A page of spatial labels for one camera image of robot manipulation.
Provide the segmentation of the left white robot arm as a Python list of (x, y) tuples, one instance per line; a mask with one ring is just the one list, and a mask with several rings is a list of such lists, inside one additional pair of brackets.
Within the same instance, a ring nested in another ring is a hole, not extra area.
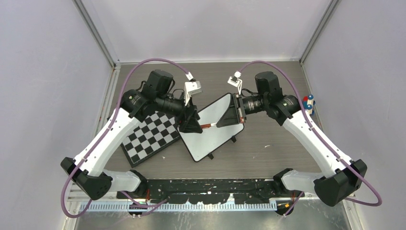
[(169, 93), (173, 76), (159, 69), (152, 71), (141, 89), (123, 93), (108, 123), (81, 153), (62, 160), (61, 167), (70, 180), (91, 200), (98, 200), (108, 192), (126, 191), (135, 198), (146, 194), (147, 186), (139, 173), (109, 171), (105, 165), (125, 137), (148, 116), (162, 112), (175, 117), (180, 132), (202, 133), (197, 107), (192, 104), (192, 95), (202, 92), (201, 83), (193, 80), (190, 73), (187, 77), (185, 97), (176, 99)]

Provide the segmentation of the white whiteboard black frame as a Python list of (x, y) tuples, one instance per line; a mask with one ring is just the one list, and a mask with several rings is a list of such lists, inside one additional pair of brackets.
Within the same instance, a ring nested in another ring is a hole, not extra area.
[(202, 133), (183, 133), (180, 138), (195, 162), (201, 161), (231, 140), (236, 142), (236, 135), (244, 130), (244, 124), (238, 122), (229, 126), (219, 126), (220, 119), (224, 116), (230, 105), (234, 104), (234, 95), (226, 93), (198, 112), (199, 124), (210, 125)]

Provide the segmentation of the red white marker pen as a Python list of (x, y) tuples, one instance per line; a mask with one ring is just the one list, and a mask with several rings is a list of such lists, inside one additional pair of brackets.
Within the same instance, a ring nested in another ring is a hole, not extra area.
[(211, 127), (215, 127), (215, 126), (216, 126), (216, 123), (209, 123), (209, 124), (201, 125), (201, 128), (207, 129), (207, 128), (211, 128)]

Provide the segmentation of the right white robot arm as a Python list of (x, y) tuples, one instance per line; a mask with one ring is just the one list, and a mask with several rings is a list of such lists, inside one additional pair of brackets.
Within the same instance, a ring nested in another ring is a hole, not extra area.
[(308, 112), (302, 112), (302, 104), (295, 96), (283, 94), (273, 72), (257, 74), (255, 83), (258, 91), (251, 96), (231, 95), (231, 102), (216, 126), (242, 124), (247, 115), (264, 111), (304, 146), (321, 169), (320, 173), (310, 173), (286, 168), (273, 177), (275, 194), (283, 197), (293, 190), (312, 193), (333, 207), (358, 190), (362, 181), (357, 174), (364, 176), (367, 171), (364, 161), (353, 161), (345, 154), (336, 157), (331, 151), (336, 146), (314, 124)]

